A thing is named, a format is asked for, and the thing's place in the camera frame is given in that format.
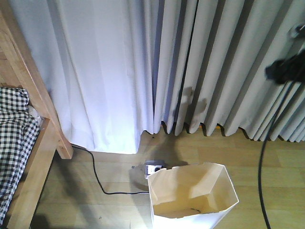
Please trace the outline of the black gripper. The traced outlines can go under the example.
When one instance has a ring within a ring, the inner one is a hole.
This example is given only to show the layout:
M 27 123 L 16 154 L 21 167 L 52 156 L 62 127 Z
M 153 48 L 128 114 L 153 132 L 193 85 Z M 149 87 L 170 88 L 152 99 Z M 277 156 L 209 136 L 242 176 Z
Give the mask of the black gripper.
M 265 75 L 268 80 L 275 83 L 305 83 L 305 52 L 301 51 L 289 59 L 273 62 L 265 68 Z

